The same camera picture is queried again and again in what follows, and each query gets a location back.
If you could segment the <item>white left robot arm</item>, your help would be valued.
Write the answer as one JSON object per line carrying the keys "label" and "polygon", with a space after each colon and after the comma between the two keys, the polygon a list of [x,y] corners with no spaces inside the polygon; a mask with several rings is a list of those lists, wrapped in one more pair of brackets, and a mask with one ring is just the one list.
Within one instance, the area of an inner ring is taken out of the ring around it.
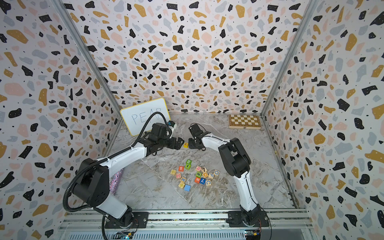
{"label": "white left robot arm", "polygon": [[[156,115],[160,116],[160,122],[153,123],[147,131],[146,127]],[[132,208],[111,193],[112,176],[135,161],[155,155],[164,148],[180,150],[185,142],[182,138],[173,137],[177,125],[166,120],[161,112],[151,114],[149,119],[130,146],[98,160],[88,158],[82,161],[63,196],[63,207],[67,212],[91,208],[118,227],[133,225]]]}

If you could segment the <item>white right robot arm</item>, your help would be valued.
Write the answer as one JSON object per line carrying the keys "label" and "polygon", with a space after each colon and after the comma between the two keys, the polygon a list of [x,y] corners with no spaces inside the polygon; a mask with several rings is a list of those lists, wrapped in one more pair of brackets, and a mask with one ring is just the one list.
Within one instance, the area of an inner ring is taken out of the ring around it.
{"label": "white right robot arm", "polygon": [[239,139],[219,138],[203,131],[198,124],[191,124],[189,131],[190,149],[205,151],[212,149],[220,154],[227,173],[235,180],[239,196],[240,210],[228,213],[230,227],[269,227],[270,219],[258,203],[251,183],[251,159]]}

